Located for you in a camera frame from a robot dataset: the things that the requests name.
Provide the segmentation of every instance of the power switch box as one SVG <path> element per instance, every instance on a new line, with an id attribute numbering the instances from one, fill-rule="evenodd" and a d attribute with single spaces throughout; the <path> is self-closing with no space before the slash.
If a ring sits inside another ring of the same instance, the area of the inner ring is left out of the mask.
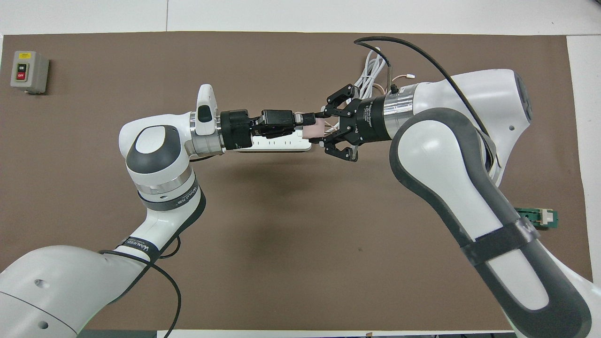
<path id="1" fill-rule="evenodd" d="M 10 86 L 30 94 L 46 92 L 48 59 L 38 52 L 16 51 Z"/>

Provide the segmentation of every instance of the robotic arm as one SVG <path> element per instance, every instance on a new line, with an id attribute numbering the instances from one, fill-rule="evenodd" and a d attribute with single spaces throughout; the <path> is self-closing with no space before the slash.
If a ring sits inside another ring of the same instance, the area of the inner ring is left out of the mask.
<path id="1" fill-rule="evenodd" d="M 519 337 L 600 337 L 601 290 L 554 258 L 497 188 L 531 119 L 520 77 L 485 70 L 453 79 L 481 121 L 441 81 L 370 99 L 357 98 L 357 88 L 347 85 L 321 112 L 265 110 L 256 118 L 245 110 L 217 115 L 213 90 L 203 85 L 195 111 L 126 124 L 119 146 L 146 220 L 114 250 L 54 246 L 15 261 L 0 274 L 0 336 L 76 337 L 127 292 L 204 210 L 190 161 L 250 147 L 252 135 L 278 137 L 338 116 L 339 130 L 311 142 L 357 161 L 361 144 L 392 140 L 389 161 L 397 179 L 440 215 Z M 352 146 L 338 150 L 342 141 Z"/>

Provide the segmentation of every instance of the white power strip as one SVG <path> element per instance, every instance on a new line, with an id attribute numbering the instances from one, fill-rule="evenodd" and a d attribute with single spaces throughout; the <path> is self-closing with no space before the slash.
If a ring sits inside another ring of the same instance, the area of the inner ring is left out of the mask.
<path id="1" fill-rule="evenodd" d="M 296 130 L 290 135 L 267 139 L 252 137 L 252 147 L 236 149 L 237 152 L 306 152 L 311 149 L 309 140 L 302 138 L 302 131 Z"/>

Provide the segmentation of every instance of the white tile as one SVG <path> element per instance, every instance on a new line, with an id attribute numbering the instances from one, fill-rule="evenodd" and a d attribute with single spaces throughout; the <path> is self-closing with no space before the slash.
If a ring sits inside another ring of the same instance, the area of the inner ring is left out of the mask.
<path id="1" fill-rule="evenodd" d="M 588 245 L 595 284 L 601 284 L 601 36 L 567 37 L 576 128 L 578 130 L 578 152 L 584 199 L 587 209 Z"/>
<path id="2" fill-rule="evenodd" d="M 167 0 L 2 0 L 0 32 L 9 34 L 164 31 Z"/>
<path id="3" fill-rule="evenodd" d="M 168 31 L 601 34 L 601 5 L 592 0 L 169 0 Z"/>

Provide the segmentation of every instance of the white cable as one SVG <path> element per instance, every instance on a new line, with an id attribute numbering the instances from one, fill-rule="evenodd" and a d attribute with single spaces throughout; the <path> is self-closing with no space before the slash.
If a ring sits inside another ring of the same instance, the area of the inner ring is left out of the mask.
<path id="1" fill-rule="evenodd" d="M 363 68 L 363 72 L 361 76 L 355 81 L 355 86 L 359 88 L 359 98 L 360 99 L 368 99 L 373 94 L 373 85 L 376 82 L 377 76 L 380 74 L 384 66 L 386 66 L 386 62 L 380 55 L 376 55 L 376 58 L 372 59 L 371 56 L 374 54 L 374 51 L 370 51 L 367 54 L 367 58 L 365 58 L 365 67 Z M 340 126 L 340 119 L 338 122 L 328 129 L 326 133 L 333 132 L 338 129 Z"/>

